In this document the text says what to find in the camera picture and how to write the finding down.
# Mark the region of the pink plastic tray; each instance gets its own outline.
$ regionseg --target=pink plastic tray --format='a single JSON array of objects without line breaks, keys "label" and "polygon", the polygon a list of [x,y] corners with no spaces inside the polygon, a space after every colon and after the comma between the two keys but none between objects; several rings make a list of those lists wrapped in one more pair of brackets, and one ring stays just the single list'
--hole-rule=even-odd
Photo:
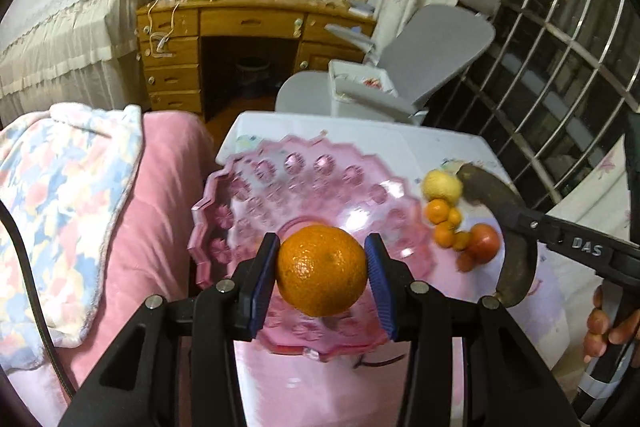
[{"label": "pink plastic tray", "polygon": [[[287,136],[264,140],[257,150],[233,156],[209,176],[193,207],[196,223],[189,250],[196,281],[205,288],[255,255],[266,232],[281,241],[312,223],[340,227],[362,244],[379,232],[391,257],[416,279],[434,269],[430,229],[405,180],[392,176],[375,155],[325,138]],[[386,342],[369,287],[344,314],[321,319],[292,308],[274,289],[260,342],[279,354],[326,360],[366,353]]]}]

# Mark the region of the drawer handle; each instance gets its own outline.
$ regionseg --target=drawer handle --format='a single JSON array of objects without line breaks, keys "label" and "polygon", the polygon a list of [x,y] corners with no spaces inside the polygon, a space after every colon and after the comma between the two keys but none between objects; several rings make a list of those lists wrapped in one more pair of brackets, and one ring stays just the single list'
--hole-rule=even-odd
[{"label": "drawer handle", "polygon": [[293,36],[298,38],[302,34],[302,23],[304,21],[302,19],[296,19],[293,23]]}]

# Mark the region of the multicolored blanket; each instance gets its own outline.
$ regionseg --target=multicolored blanket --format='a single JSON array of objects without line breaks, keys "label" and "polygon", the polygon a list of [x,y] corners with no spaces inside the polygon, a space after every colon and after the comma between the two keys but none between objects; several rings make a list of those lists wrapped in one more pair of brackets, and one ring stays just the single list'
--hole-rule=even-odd
[{"label": "multicolored blanket", "polygon": [[[0,132],[0,200],[24,240],[56,346],[76,347],[91,327],[106,254],[142,155],[140,108],[58,103]],[[0,227],[0,364],[44,359],[15,249]]]}]

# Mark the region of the window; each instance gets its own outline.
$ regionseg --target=window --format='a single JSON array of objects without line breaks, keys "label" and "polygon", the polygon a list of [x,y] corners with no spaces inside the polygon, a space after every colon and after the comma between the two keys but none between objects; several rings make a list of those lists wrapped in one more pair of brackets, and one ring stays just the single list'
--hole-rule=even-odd
[{"label": "window", "polygon": [[640,18],[629,0],[501,0],[494,25],[428,124],[484,137],[525,202],[547,211],[620,138],[625,103],[638,110]]}]

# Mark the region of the pink bedding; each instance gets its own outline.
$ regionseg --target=pink bedding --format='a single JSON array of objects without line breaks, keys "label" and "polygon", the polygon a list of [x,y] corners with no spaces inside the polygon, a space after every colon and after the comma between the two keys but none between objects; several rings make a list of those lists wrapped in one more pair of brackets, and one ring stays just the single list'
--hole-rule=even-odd
[{"label": "pink bedding", "polygon": [[[146,114],[143,129],[140,168],[111,239],[94,324],[81,346],[58,348],[76,386],[147,296],[157,293],[170,301],[187,296],[191,207],[202,197],[203,181],[214,169],[213,142],[200,120],[184,112]],[[50,372],[46,365],[10,375],[44,427],[57,425],[66,407]]]}]

